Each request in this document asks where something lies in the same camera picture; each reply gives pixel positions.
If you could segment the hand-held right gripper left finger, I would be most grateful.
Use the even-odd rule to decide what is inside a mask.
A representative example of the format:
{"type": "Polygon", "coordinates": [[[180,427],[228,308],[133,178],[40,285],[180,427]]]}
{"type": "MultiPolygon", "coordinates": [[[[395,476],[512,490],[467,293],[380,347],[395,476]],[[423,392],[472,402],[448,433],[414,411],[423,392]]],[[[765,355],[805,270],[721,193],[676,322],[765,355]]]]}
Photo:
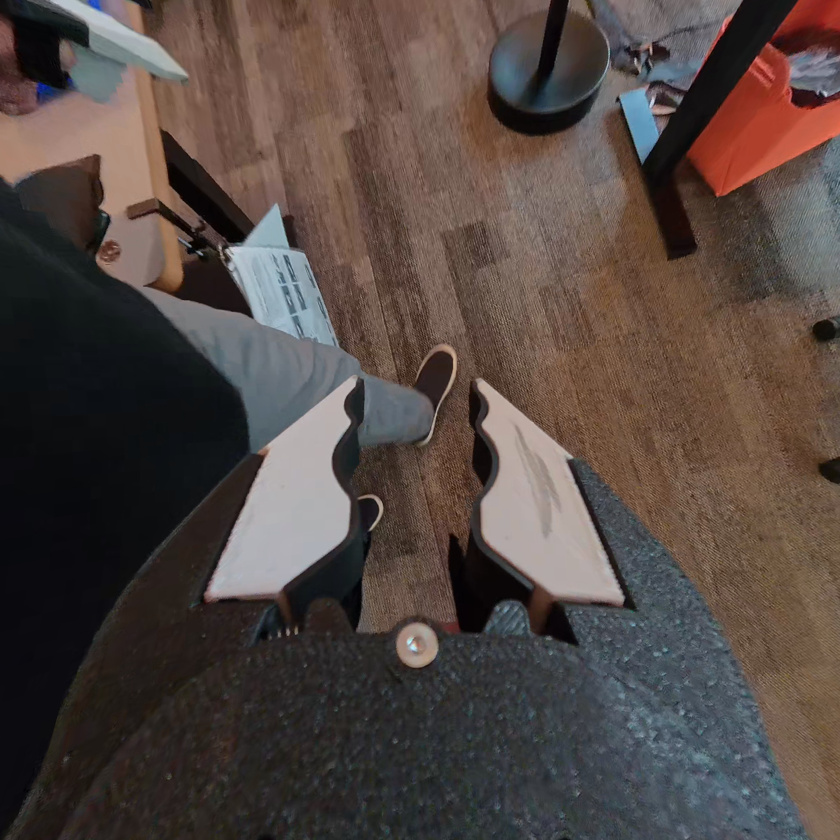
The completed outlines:
{"type": "Polygon", "coordinates": [[[361,582],[364,537],[352,478],[364,382],[343,382],[277,436],[205,589],[205,602],[344,600],[361,582]]]}

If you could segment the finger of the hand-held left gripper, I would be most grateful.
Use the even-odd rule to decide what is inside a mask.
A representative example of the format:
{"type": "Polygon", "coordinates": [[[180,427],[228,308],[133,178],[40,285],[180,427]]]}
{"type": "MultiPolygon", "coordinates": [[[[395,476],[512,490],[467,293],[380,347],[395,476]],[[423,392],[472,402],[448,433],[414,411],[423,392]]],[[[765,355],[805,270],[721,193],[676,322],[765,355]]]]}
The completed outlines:
{"type": "Polygon", "coordinates": [[[86,45],[79,36],[67,37],[76,44],[71,49],[71,77],[104,68],[121,76],[123,67],[139,67],[164,80],[188,81],[186,70],[159,43],[110,14],[79,1],[54,1],[52,7],[87,30],[86,45]]]}

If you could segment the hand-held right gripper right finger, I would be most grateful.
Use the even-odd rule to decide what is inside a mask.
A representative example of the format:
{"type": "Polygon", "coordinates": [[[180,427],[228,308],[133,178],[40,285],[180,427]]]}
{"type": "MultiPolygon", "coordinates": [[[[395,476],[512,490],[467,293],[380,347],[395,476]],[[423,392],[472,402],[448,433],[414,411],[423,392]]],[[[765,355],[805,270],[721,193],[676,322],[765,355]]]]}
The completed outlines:
{"type": "Polygon", "coordinates": [[[490,598],[528,602],[537,593],[551,606],[624,607],[572,455],[486,380],[470,384],[469,420],[481,483],[469,531],[490,598]]]}

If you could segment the black table leg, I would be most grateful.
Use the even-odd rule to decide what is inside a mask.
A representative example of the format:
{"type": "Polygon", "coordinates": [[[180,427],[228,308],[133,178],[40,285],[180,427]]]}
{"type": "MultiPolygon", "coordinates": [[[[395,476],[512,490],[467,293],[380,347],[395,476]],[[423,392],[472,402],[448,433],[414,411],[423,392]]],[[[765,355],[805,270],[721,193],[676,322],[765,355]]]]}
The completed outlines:
{"type": "Polygon", "coordinates": [[[245,211],[169,132],[161,130],[160,135],[167,175],[174,192],[227,242],[244,242],[255,228],[245,211]]]}

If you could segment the printed paper booklet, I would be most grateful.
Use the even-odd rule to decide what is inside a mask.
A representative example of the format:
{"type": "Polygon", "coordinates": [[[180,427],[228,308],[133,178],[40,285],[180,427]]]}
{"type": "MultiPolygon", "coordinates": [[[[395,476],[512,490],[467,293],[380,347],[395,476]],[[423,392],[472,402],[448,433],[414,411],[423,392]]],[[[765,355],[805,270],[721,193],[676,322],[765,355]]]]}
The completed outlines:
{"type": "Polygon", "coordinates": [[[278,205],[223,255],[254,320],[300,340],[339,346],[308,258],[291,244],[278,205]]]}

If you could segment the person's black garment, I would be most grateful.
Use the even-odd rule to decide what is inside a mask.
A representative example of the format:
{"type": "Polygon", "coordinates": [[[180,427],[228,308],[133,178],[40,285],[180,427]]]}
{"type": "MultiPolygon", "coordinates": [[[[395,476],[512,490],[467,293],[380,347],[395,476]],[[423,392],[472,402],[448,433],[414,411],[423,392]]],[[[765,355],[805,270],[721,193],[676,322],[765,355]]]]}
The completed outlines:
{"type": "Polygon", "coordinates": [[[249,434],[211,362],[5,182],[1,258],[4,832],[100,625],[249,434]]]}

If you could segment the grey flat plate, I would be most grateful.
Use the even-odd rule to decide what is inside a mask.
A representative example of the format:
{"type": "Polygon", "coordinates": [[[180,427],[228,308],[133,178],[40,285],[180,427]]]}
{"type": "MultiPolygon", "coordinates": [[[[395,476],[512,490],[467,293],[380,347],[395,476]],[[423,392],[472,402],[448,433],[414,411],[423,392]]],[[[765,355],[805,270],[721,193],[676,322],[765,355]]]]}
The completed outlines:
{"type": "Polygon", "coordinates": [[[643,165],[659,139],[659,130],[648,101],[647,88],[639,87],[623,93],[618,98],[618,104],[638,161],[643,165]]]}

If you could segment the black clamp bracket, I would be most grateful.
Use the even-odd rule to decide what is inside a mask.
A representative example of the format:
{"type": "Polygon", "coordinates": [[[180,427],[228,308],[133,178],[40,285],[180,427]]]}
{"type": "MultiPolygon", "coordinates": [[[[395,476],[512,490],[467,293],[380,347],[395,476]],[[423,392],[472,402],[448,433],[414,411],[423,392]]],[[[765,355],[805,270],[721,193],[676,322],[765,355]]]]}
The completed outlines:
{"type": "Polygon", "coordinates": [[[199,219],[197,225],[192,226],[159,198],[152,197],[128,205],[125,208],[125,214],[132,221],[152,215],[161,217],[178,231],[176,238],[188,256],[208,261],[215,256],[224,255],[226,241],[207,237],[208,226],[204,220],[199,219]]]}

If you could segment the black post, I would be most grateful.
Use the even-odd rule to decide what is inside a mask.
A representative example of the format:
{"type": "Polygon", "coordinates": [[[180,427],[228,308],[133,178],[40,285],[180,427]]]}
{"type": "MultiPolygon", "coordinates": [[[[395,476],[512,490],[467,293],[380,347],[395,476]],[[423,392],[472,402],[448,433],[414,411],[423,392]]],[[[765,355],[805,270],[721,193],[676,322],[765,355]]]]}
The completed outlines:
{"type": "Polygon", "coordinates": [[[640,164],[668,260],[692,256],[697,251],[697,240],[676,183],[676,169],[795,4],[741,2],[640,164]]]}

